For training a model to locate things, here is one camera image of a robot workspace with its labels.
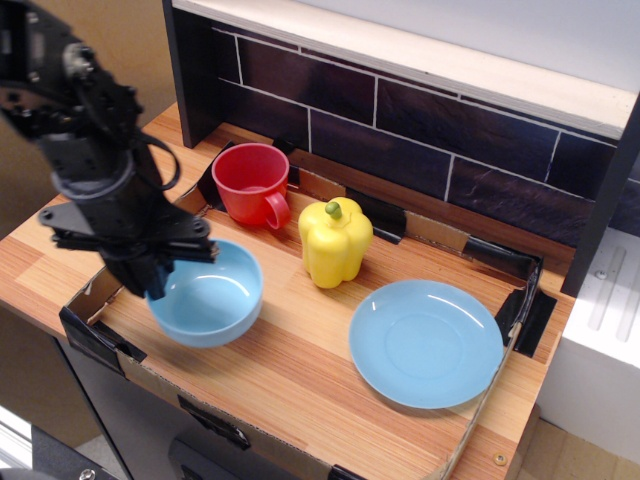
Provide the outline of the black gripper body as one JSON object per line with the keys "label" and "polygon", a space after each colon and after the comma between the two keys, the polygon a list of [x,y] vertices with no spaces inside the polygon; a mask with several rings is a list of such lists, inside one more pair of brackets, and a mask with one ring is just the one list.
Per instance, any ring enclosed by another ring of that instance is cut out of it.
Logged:
{"label": "black gripper body", "polygon": [[68,201],[43,209],[39,221],[60,248],[97,251],[117,261],[149,254],[212,262],[216,250],[209,228],[165,197],[180,176],[180,167],[164,183],[156,168],[135,164],[109,174],[56,164],[52,182]]}

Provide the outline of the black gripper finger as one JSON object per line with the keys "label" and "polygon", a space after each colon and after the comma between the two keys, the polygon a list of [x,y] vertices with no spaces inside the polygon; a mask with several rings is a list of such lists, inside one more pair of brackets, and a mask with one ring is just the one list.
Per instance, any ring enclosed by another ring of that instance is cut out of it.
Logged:
{"label": "black gripper finger", "polygon": [[165,297],[170,274],[174,271],[173,260],[157,261],[150,270],[149,280],[145,287],[148,297],[159,300]]}
{"label": "black gripper finger", "polygon": [[148,290],[148,268],[144,257],[117,257],[103,254],[105,266],[132,294],[143,298]]}

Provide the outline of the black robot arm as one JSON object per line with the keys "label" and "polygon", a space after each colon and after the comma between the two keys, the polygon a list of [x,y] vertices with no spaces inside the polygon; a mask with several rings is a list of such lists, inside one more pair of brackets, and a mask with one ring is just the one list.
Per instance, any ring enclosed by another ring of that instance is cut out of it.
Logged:
{"label": "black robot arm", "polygon": [[44,153],[63,204],[40,222],[60,248],[97,252],[133,294],[160,299],[176,261],[213,262],[209,226],[172,204],[138,126],[141,106],[70,27],[30,1],[1,5],[1,115]]}

